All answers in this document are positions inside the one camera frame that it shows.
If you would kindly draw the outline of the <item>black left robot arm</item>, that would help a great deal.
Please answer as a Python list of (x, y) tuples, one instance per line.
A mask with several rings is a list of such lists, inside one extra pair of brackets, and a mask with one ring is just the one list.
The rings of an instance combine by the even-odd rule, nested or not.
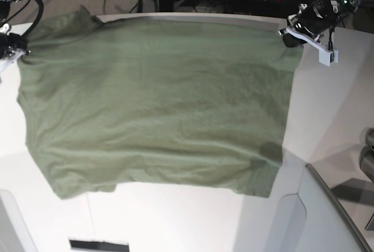
[(344, 18), (358, 9), (360, 0), (293, 0), (297, 2), (298, 13), (288, 16), (287, 28), (282, 29), (286, 47), (297, 47), (307, 43), (306, 38), (319, 42), (325, 31), (329, 32), (328, 49), (333, 48), (332, 35)]

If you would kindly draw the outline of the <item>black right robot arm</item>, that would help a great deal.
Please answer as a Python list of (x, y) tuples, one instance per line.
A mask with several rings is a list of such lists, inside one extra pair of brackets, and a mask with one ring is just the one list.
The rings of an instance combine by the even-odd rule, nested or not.
[(30, 51), (27, 49), (27, 37), (39, 24), (44, 12), (44, 3), (42, 0), (28, 0), (35, 1), (38, 6), (38, 12), (31, 26), (23, 33), (12, 33), (12, 26), (9, 23), (14, 16), (18, 15), (24, 8), (21, 8), (13, 16), (9, 16), (11, 4), (21, 0), (1, 0), (1, 71), (8, 66), (15, 63), (24, 55), (29, 55)]

